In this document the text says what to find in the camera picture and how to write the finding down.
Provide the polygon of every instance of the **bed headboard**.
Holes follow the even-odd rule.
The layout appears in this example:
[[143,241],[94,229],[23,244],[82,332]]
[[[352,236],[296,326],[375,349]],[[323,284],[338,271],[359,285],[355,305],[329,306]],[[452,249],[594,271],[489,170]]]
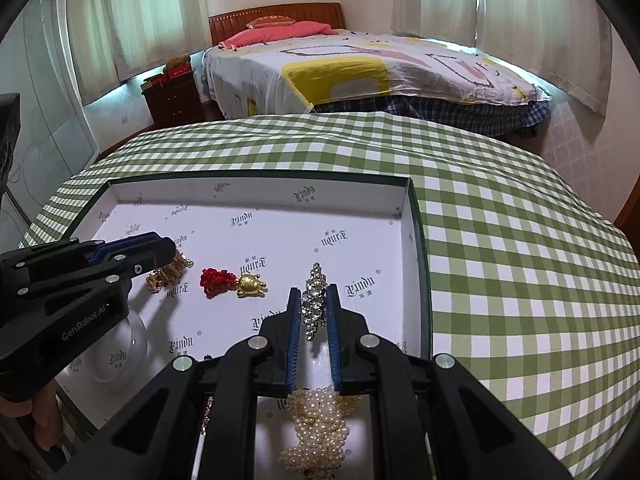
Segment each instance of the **bed headboard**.
[[289,16],[298,22],[309,20],[312,22],[328,23],[332,28],[344,28],[344,15],[338,3],[304,3],[283,4],[253,9],[236,10],[209,18],[209,28],[213,44],[225,41],[245,30],[246,24],[261,16]]

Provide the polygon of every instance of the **wooden nightstand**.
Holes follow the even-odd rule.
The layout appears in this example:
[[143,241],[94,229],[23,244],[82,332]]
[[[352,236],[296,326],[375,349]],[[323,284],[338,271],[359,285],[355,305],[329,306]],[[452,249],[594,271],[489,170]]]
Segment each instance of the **wooden nightstand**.
[[193,72],[153,85],[144,90],[142,95],[156,129],[202,123],[205,120]]

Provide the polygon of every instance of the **curtain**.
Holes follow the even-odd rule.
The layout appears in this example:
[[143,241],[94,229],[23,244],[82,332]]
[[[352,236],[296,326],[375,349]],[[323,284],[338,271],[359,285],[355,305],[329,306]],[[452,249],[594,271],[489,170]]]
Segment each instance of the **curtain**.
[[476,44],[476,0],[394,0],[395,34]]
[[67,0],[82,104],[168,59],[211,46],[206,0]]
[[120,85],[113,56],[108,0],[66,0],[71,56],[83,105]]
[[206,0],[111,0],[122,79],[211,46]]
[[611,28],[595,0],[479,0],[477,47],[607,110]]

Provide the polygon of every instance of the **red bead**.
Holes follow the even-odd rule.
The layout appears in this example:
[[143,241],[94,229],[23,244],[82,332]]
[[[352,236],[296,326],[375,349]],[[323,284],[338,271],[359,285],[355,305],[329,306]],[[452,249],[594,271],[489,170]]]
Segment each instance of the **red bead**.
[[236,282],[236,276],[226,269],[203,269],[200,277],[200,286],[209,299],[228,290],[235,290]]

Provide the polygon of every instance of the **metal bolt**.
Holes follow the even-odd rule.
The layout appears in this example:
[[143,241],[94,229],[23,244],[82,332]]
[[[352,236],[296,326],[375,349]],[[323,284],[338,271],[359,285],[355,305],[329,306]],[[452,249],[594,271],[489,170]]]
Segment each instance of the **metal bolt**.
[[360,344],[364,348],[375,348],[380,344],[380,338],[377,335],[365,334],[360,338]]
[[268,343],[269,341],[267,341],[267,338],[261,335],[254,335],[251,339],[249,339],[249,346],[254,350],[261,350],[265,346],[267,346]]
[[174,369],[179,372],[186,372],[193,366],[193,359],[186,355],[174,359]]
[[456,364],[456,360],[449,354],[440,354],[440,355],[436,355],[436,364],[440,368],[444,368],[445,370],[448,370],[449,368],[454,367],[454,365]]

